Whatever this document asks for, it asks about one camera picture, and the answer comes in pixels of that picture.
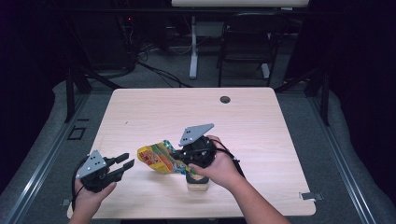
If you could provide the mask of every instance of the hand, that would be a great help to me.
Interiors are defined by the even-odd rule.
[[[83,188],[76,198],[76,207],[69,223],[90,223],[92,217],[98,211],[102,200],[106,198],[116,186],[117,183],[113,182],[97,193]],[[81,188],[81,180],[77,179],[75,181],[75,191],[78,192]]]
[[[213,144],[217,148],[225,149],[219,142],[220,139],[213,135],[207,136],[209,139],[213,140]],[[233,184],[236,184],[242,177],[235,168],[233,161],[230,156],[224,152],[218,151],[216,153],[216,158],[213,160],[205,169],[199,167],[195,164],[189,164],[189,167],[198,175],[204,175],[209,177],[216,184],[229,189]]]

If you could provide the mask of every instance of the forearm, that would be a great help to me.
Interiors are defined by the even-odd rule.
[[[78,213],[74,213],[69,220],[69,224],[89,224],[90,222],[91,222],[90,217]]]
[[[289,223],[245,178],[241,177],[228,190],[235,197],[248,224]]]

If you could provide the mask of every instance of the table top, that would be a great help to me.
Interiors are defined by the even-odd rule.
[[[173,7],[307,7],[309,0],[172,0]]]
[[[222,96],[231,101],[224,104]],[[207,123],[215,125],[207,134],[221,139],[247,180],[280,213],[315,213],[314,203],[299,197],[309,187],[272,89],[120,89],[113,92],[92,150],[108,158],[129,152],[135,163],[94,218],[241,217],[228,190],[209,181],[207,191],[190,191],[184,175],[159,174],[137,159],[139,148],[164,139],[178,149],[186,127]]]

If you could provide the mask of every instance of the snack bag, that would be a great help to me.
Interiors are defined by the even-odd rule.
[[[137,158],[147,164],[151,169],[161,174],[181,173],[190,171],[183,161],[173,159],[169,153],[176,151],[168,140],[163,140],[151,146],[141,147],[137,150]]]

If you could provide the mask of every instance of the table leg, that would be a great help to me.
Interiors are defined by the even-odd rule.
[[[197,53],[197,34],[195,17],[191,18],[191,64],[190,64],[190,79],[197,78],[198,53]]]
[[[262,63],[262,77],[264,79],[270,76],[270,69],[268,68],[268,63]]]

